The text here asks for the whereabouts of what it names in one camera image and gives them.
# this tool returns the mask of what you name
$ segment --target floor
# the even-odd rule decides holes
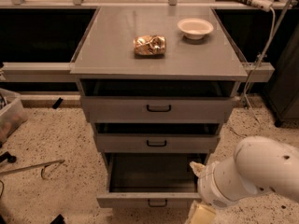
[[[235,103],[229,123],[221,130],[221,141],[209,159],[221,161],[234,152],[241,136],[262,135],[299,147],[299,124],[274,126],[274,117],[261,97],[250,97],[253,111]],[[107,172],[93,142],[93,133],[79,106],[64,102],[53,109],[24,104],[28,120],[0,149],[17,156],[16,163],[0,163],[0,172],[47,161],[64,159],[46,169],[0,176],[5,188],[0,213],[7,223],[51,223],[58,215],[66,224],[184,223],[187,209],[101,209],[96,194],[105,191]],[[298,223],[299,204],[276,194],[241,200],[239,205],[217,211],[213,224]]]

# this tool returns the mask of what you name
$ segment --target storage box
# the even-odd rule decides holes
[[[27,115],[21,104],[21,96],[13,91],[0,89],[7,105],[0,109],[0,145],[27,120]]]

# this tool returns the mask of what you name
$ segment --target drawer handle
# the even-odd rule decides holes
[[[147,140],[148,147],[165,147],[166,145],[167,145],[167,140],[164,140],[163,142],[152,142]]]
[[[171,110],[171,105],[166,105],[166,106],[147,105],[147,110],[149,112],[169,112]]]
[[[165,203],[163,204],[151,204],[150,199],[148,199],[148,205],[149,207],[167,207],[167,199],[165,199]]]

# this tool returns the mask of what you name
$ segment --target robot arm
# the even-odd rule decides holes
[[[207,166],[192,162],[198,192],[214,208],[271,192],[299,203],[299,149],[253,136],[243,139],[233,157]]]

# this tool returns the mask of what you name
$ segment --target white bowl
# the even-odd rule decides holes
[[[210,22],[202,19],[183,19],[178,22],[178,28],[192,40],[199,40],[214,30]]]

